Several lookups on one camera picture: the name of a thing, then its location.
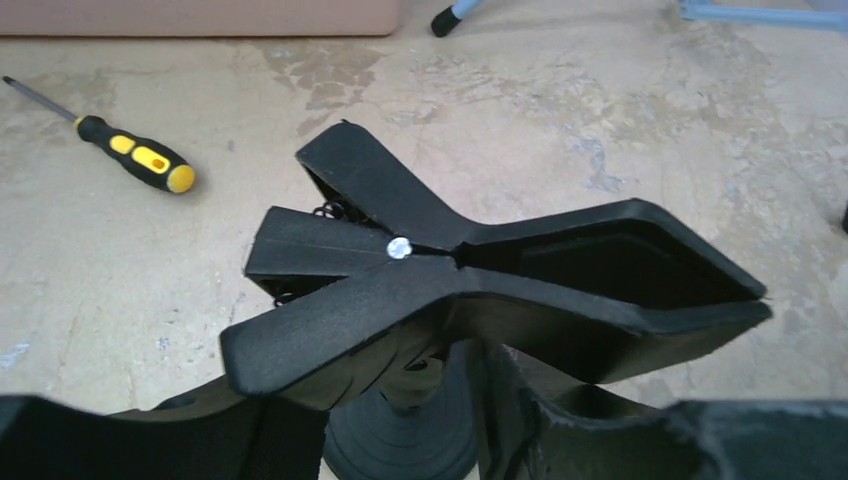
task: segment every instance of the screwdriver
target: screwdriver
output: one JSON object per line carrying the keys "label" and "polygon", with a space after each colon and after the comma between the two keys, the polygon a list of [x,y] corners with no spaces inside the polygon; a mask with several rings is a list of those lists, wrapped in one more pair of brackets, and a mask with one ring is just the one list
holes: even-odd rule
{"label": "screwdriver", "polygon": [[194,185],[194,169],[170,148],[149,138],[113,128],[100,117],[78,117],[9,77],[3,81],[15,90],[73,122],[83,141],[92,143],[117,160],[134,177],[151,187],[172,193],[183,193]]}

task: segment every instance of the black rubber foot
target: black rubber foot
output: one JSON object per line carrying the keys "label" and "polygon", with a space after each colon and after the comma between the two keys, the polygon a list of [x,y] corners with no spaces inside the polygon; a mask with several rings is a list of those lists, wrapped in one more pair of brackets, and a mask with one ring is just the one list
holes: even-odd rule
{"label": "black rubber foot", "polygon": [[461,21],[453,14],[451,7],[448,7],[442,13],[436,15],[436,18],[430,23],[430,29],[433,30],[433,35],[442,38],[453,31]]}
{"label": "black rubber foot", "polygon": [[477,463],[464,345],[426,405],[397,411],[375,386],[333,410],[326,433],[324,459],[340,480],[463,480]]}
{"label": "black rubber foot", "polygon": [[848,233],[848,206],[845,207],[845,216],[842,217],[842,230]]}

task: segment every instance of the concrete floor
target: concrete floor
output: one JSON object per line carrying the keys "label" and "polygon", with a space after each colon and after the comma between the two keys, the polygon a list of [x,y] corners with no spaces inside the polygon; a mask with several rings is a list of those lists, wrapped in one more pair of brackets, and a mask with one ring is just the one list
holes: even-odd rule
{"label": "concrete floor", "polygon": [[0,42],[2,74],[201,179],[160,194],[0,88],[0,390],[105,413],[221,374],[219,331],[270,308],[253,234],[320,204],[293,154],[346,118],[473,219],[641,197],[769,286],[773,320],[617,393],[848,399],[848,43],[674,3],[489,0],[443,40],[445,5],[408,1],[385,39]]}

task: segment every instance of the pink cushion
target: pink cushion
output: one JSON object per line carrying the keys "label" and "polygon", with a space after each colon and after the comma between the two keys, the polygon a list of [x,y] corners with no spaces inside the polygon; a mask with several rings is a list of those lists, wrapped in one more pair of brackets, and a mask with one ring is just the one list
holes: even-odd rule
{"label": "pink cushion", "polygon": [[0,0],[0,35],[388,35],[400,0]]}

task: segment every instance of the screw head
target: screw head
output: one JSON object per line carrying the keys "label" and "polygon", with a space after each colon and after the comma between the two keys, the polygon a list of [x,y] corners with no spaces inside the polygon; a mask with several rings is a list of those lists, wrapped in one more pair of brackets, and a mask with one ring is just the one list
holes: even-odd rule
{"label": "screw head", "polygon": [[386,253],[395,260],[403,260],[412,255],[412,244],[404,237],[394,238],[386,245]]}

